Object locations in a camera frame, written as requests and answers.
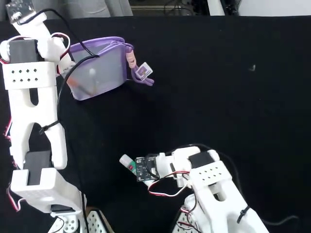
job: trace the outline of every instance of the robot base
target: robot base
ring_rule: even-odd
[[[74,231],[78,224],[77,222],[72,222],[66,216],[60,216],[65,221],[65,225],[63,225],[63,221],[59,218],[55,220],[54,224],[48,231],[48,233],[86,233],[86,227],[80,228],[80,230]],[[87,217],[89,233],[108,233],[105,223],[102,221],[102,218],[97,211],[91,211]]]

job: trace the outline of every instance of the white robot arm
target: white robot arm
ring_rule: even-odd
[[[14,0],[7,5],[7,11],[11,24],[20,33],[0,45],[13,122],[10,153],[18,166],[13,171],[10,188],[29,205],[57,217],[49,232],[89,232],[83,216],[85,196],[58,172],[67,166],[67,149],[65,131],[57,117],[56,67],[61,73],[72,66],[66,53],[69,47],[65,48],[60,38],[51,36],[44,25],[47,19],[44,13],[19,25],[36,14],[31,0]],[[37,88],[38,105],[30,100],[30,88]],[[44,129],[51,151],[29,151],[34,123],[41,127],[54,124]]]
[[[174,233],[268,233],[257,213],[249,208],[232,181],[232,176],[215,150],[200,151],[197,146],[176,149],[167,153],[136,159],[138,181],[173,177],[178,187],[193,189],[185,199]],[[150,194],[152,184],[146,183]]]

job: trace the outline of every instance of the black circuit board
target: black circuit board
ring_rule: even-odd
[[[10,22],[15,23],[35,12],[35,9],[32,0],[12,0],[11,3],[6,4],[6,11]]]
[[[155,177],[151,176],[150,173],[147,171],[146,164],[149,170],[153,174],[157,174],[156,171],[156,157],[139,157],[135,159],[136,162],[136,174],[137,174],[137,181],[149,181],[155,180]]]

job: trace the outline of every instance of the red wire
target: red wire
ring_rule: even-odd
[[[179,223],[179,224],[183,224],[183,225],[186,225],[186,226],[188,226],[188,227],[193,227],[191,224],[186,223],[186,222],[177,222],[177,223]]]

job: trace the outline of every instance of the black backdrop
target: black backdrop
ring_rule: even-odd
[[[127,82],[77,102],[67,88],[62,119],[79,160],[88,204],[101,208],[115,232],[167,232],[190,191],[177,198],[148,195],[119,164],[148,152],[205,143],[230,155],[248,204],[267,220],[296,214],[310,229],[311,17],[101,18],[70,22],[83,39],[122,36],[139,63],[153,68],[154,87]],[[68,32],[49,21],[51,32]],[[0,40],[16,35],[0,24]],[[10,111],[0,80],[0,129]],[[31,138],[33,150],[43,149]],[[76,186],[72,153],[61,171]],[[1,232],[47,232],[52,219],[5,195],[12,166],[0,138]],[[164,190],[174,190],[167,181]],[[269,227],[295,232],[295,222]]]

